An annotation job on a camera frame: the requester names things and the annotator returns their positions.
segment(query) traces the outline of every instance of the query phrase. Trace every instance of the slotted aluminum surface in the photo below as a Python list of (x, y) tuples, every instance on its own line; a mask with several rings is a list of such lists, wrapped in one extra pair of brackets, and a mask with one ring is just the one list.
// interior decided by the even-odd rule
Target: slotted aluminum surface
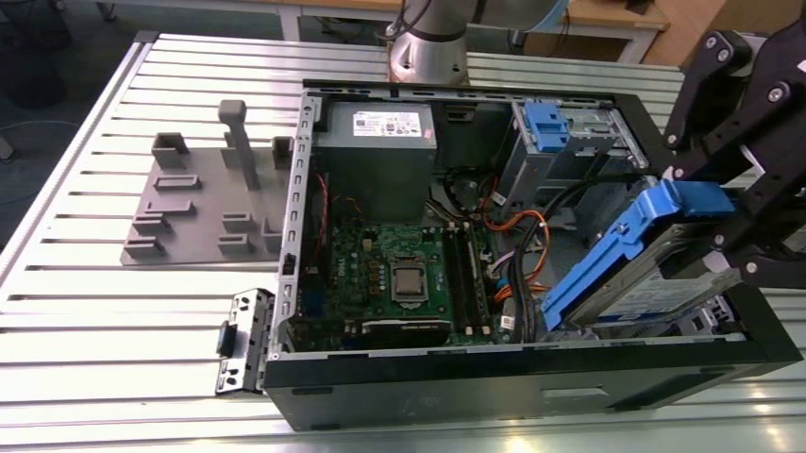
[[(212, 399), (216, 330), (231, 294), (274, 290), (275, 263), (131, 270), (119, 265), (156, 132), (223, 146), (216, 106), (250, 106), (266, 142), (295, 131), (306, 77), (385, 80), (385, 52), (295, 42), (163, 35), (134, 44), (0, 259), (0, 445), (262, 443), (260, 452), (789, 451), (806, 441), (806, 365), (746, 379), (658, 411), (521, 422), (298, 434), (271, 401)], [(673, 69), (473, 54), (474, 85), (635, 93), (659, 126)], [(768, 296), (801, 348), (806, 298)]]

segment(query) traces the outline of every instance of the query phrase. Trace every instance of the gray plastic holder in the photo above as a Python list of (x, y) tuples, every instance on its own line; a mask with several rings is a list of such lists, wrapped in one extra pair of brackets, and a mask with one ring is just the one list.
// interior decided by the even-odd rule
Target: gray plastic holder
[(223, 101), (227, 148), (158, 134), (155, 163), (123, 244), (124, 265), (278, 260), (290, 171), (271, 143), (250, 145), (242, 101)]

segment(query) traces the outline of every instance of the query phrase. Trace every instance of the floor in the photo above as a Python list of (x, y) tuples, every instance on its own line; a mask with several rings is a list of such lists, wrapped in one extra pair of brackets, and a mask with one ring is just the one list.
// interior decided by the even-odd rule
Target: floor
[[(0, 134), (18, 153), (12, 163), (0, 165), (0, 248), (8, 242), (78, 130), (75, 126), (54, 123), (4, 130), (6, 126), (35, 120), (79, 125), (139, 30), (282, 39), (281, 20), (271, 14), (127, 5), (118, 5), (116, 13), (118, 20), (107, 23), (94, 3), (67, 1), (67, 10), (62, 15), (74, 43), (66, 50), (51, 55), (68, 87), (67, 98), (58, 105), (46, 109), (20, 109), (0, 94)], [(381, 28), (379, 24), (326, 25), (333, 33), (323, 33), (325, 26), (315, 18), (303, 18), (302, 39), (310, 42), (378, 44), (373, 33)], [(0, 32), (10, 30), (4, 26)], [(469, 50), (477, 52), (510, 52), (503, 30), (473, 28), (467, 45)]]

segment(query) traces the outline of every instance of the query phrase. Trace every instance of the cpu socket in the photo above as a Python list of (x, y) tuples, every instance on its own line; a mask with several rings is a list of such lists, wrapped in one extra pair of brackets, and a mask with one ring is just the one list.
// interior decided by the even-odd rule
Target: cpu socket
[(407, 310), (417, 309), (429, 301), (429, 277), (426, 264), (418, 260), (394, 260), (393, 301)]

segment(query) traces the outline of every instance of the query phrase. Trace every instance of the motherboard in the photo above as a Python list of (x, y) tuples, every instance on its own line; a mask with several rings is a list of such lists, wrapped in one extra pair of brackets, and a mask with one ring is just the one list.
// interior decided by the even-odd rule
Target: motherboard
[(295, 344), (351, 350), (503, 343), (470, 225), (337, 226), (330, 268), (307, 287)]

